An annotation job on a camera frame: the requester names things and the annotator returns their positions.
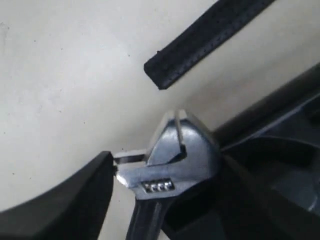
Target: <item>wrench handle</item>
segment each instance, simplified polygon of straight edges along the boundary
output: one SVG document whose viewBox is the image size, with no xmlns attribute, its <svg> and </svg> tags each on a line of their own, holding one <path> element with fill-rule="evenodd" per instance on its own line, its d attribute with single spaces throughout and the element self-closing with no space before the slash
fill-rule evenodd
<svg viewBox="0 0 320 240">
<path fill-rule="evenodd" d="M 166 213 L 175 199 L 136 199 L 126 240 L 157 240 Z"/>
</svg>

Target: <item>black trim piece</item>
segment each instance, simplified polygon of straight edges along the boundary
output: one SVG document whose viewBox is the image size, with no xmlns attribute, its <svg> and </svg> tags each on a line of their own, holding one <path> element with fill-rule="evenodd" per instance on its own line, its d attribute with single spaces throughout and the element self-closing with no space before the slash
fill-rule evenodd
<svg viewBox="0 0 320 240">
<path fill-rule="evenodd" d="M 275 0 L 219 0 L 180 36 L 144 64 L 160 90 L 231 38 Z"/>
</svg>

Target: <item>black plastic panel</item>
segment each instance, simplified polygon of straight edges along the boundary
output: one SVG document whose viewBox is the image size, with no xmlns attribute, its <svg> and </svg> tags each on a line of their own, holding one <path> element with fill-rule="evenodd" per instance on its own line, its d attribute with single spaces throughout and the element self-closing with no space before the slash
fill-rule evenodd
<svg viewBox="0 0 320 240">
<path fill-rule="evenodd" d="M 236 34 L 275 0 L 219 0 L 180 36 L 144 64 L 160 90 Z"/>
</svg>

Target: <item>beige surface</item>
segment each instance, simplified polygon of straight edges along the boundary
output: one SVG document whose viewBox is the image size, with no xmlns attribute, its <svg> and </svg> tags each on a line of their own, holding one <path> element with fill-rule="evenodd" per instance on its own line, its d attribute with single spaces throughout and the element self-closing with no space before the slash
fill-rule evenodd
<svg viewBox="0 0 320 240">
<path fill-rule="evenodd" d="M 320 61 L 320 1 L 277 0 L 158 91 L 144 62 L 213 2 L 0 0 L 0 211 L 101 150 L 145 148 L 169 109 L 214 129 Z M 99 239 L 124 239 L 133 206 L 116 183 Z"/>
</svg>

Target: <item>wrench head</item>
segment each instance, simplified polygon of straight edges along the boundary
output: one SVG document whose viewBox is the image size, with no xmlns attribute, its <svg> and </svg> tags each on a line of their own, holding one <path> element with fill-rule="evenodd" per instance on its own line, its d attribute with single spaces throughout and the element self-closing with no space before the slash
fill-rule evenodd
<svg viewBox="0 0 320 240">
<path fill-rule="evenodd" d="M 175 197 L 214 177 L 221 167 L 210 131 L 185 110 L 164 116 L 141 162 L 119 164 L 116 178 L 139 200 Z"/>
</svg>

